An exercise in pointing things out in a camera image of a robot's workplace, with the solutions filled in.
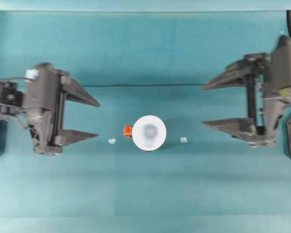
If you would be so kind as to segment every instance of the teal table surface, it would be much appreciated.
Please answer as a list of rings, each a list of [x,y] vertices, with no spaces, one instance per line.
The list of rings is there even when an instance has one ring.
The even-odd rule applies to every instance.
[[[33,154],[30,133],[4,124],[0,233],[291,233],[283,122],[277,145],[259,149],[200,124],[246,116],[244,89],[201,84],[244,53],[271,51],[285,16],[1,12],[0,78],[50,61],[101,107],[67,102],[65,128],[99,137],[53,157]],[[144,115],[167,127],[154,152],[122,136]]]

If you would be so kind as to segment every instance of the metal rod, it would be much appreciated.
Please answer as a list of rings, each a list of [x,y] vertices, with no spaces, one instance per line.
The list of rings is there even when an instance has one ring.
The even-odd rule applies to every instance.
[[[247,83],[247,107],[248,107],[248,117],[254,120],[254,123],[257,122],[257,114],[256,114],[256,90],[255,90],[255,76],[247,75],[246,76]]]

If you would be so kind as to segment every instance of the wire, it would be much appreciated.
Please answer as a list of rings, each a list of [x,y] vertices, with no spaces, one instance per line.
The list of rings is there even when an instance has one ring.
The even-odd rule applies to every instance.
[[[11,77],[6,79],[0,79],[0,82],[8,82],[10,80],[24,80],[24,81],[30,81],[32,82],[32,79],[24,78],[24,77]]]
[[[83,87],[151,87],[151,86],[202,86],[204,83],[161,83],[161,84],[114,84],[114,85],[83,85]]]

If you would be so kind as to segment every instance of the screw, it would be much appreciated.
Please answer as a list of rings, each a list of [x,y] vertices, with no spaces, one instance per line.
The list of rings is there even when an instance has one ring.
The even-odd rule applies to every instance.
[[[260,110],[258,111],[258,114],[259,114],[259,115],[265,115],[265,112],[263,111],[262,108],[260,108]]]
[[[6,98],[7,98],[8,100],[10,100],[10,101],[14,101],[14,100],[15,100],[15,96],[12,95],[12,94],[7,95]]]
[[[258,86],[258,91],[263,91],[263,85],[261,83],[258,83],[257,86]]]

